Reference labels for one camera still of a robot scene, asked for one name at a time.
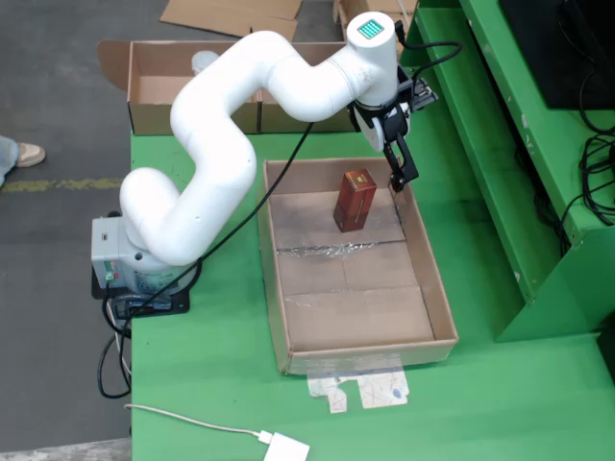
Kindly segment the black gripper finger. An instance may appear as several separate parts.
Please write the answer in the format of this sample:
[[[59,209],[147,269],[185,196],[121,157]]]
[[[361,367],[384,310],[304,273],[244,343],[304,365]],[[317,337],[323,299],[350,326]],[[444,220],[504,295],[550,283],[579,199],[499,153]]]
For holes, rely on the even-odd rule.
[[[395,156],[390,142],[384,143],[383,152],[391,168],[390,185],[394,192],[401,192],[407,183],[419,177],[419,173],[409,148],[407,147],[404,136],[398,133],[394,142],[402,155],[402,163],[400,163]]]

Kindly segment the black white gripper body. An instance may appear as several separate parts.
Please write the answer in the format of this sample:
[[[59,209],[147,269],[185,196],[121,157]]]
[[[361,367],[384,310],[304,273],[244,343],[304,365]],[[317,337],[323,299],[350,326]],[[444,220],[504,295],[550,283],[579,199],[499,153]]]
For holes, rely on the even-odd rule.
[[[386,144],[406,136],[410,129],[408,102],[397,103],[389,111],[378,112],[362,107],[358,102],[348,106],[350,118],[357,131],[361,131],[375,152],[382,152]]]

